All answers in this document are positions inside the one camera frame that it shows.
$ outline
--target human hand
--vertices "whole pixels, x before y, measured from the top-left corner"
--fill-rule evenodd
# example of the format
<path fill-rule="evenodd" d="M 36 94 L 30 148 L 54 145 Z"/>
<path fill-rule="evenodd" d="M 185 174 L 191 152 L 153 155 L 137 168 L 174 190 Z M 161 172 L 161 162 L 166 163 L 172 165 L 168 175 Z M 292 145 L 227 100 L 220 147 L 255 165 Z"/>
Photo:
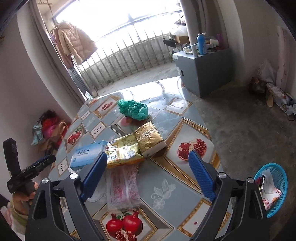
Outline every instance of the human hand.
<path fill-rule="evenodd" d="M 34 188 L 35 190 L 38 189 L 38 183 L 34 183 Z M 29 204 L 31 205 L 34 199 L 36 192 L 32 192 L 29 196 L 25 195 L 22 192 L 16 191 L 12 195 L 12 202 L 13 202 L 13 207 L 16 212 L 19 214 L 23 215 L 29 215 L 29 210 L 24 206 L 24 202 L 30 201 Z"/>

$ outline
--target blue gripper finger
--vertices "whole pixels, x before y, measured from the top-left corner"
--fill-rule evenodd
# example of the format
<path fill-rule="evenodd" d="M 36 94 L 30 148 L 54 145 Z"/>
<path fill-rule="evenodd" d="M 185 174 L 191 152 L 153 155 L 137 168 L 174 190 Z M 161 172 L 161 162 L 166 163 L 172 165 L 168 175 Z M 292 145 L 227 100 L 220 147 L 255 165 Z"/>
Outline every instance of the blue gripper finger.
<path fill-rule="evenodd" d="M 216 194 L 214 193 L 215 182 L 211 177 L 210 173 L 205 168 L 205 165 L 207 165 L 208 163 L 205 163 L 202 160 L 202 158 L 196 153 L 196 151 L 191 151 L 189 153 L 188 162 L 197 180 L 197 183 L 199 184 L 200 189 L 202 190 L 202 193 L 205 197 L 209 198 L 211 202 L 214 201 L 216 198 Z"/>
<path fill-rule="evenodd" d="M 96 160 L 96 162 L 92 165 L 90 171 L 87 176 L 84 178 L 81 183 L 81 194 L 80 198 L 83 202 L 85 202 L 88 198 L 92 197 L 94 191 L 106 169 L 107 166 L 107 155 L 105 152 L 101 152 L 101 155 Z"/>

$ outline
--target balcony railing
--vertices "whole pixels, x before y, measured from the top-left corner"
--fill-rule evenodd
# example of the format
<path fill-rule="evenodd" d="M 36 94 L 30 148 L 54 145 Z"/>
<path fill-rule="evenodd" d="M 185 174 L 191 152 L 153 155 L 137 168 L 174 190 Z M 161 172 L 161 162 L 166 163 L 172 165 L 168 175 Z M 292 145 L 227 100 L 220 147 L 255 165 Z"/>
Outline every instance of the balcony railing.
<path fill-rule="evenodd" d="M 97 91 L 141 70 L 172 61 L 163 44 L 182 10 L 145 16 L 113 29 L 96 42 L 98 50 L 76 65 L 88 88 Z"/>

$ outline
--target plastic bottle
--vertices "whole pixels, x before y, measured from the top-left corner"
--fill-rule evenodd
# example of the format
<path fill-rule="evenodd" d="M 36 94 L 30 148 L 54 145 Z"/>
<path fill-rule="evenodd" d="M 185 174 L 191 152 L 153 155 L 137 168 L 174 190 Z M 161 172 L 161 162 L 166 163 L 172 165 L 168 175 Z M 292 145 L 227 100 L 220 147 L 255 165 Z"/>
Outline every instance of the plastic bottle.
<path fill-rule="evenodd" d="M 205 42 L 205 33 L 198 34 L 197 41 L 198 41 L 198 48 L 200 51 L 200 55 L 207 54 L 207 44 Z"/>
<path fill-rule="evenodd" d="M 196 44 L 191 45 L 191 49 L 192 49 L 192 54 L 194 57 L 198 57 L 198 53 L 196 50 Z"/>

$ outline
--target metal screw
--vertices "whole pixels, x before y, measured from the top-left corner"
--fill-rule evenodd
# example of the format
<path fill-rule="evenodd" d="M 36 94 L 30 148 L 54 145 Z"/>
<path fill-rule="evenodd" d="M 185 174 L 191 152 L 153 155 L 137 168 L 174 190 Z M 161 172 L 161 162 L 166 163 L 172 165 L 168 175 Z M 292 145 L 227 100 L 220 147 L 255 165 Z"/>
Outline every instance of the metal screw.
<path fill-rule="evenodd" d="M 248 182 L 249 182 L 249 183 L 254 183 L 254 182 L 255 182 L 255 181 L 254 181 L 254 179 L 253 179 L 253 178 L 251 178 L 251 177 L 248 177 L 248 179 L 247 179 L 247 180 L 248 180 Z"/>
<path fill-rule="evenodd" d="M 42 179 L 42 181 L 41 181 L 41 182 L 42 182 L 43 184 L 45 184 L 45 183 L 48 183 L 48 181 L 49 181 L 49 179 L 48 179 L 48 178 L 44 178 L 44 179 Z"/>
<path fill-rule="evenodd" d="M 78 174 L 77 173 L 72 173 L 71 175 L 70 175 L 70 179 L 75 179 L 75 178 L 77 178 L 78 177 Z"/>
<path fill-rule="evenodd" d="M 223 172 L 220 172 L 219 174 L 218 174 L 218 176 L 220 177 L 220 178 L 226 178 L 227 177 L 227 175 L 225 174 L 225 173 L 223 173 Z"/>

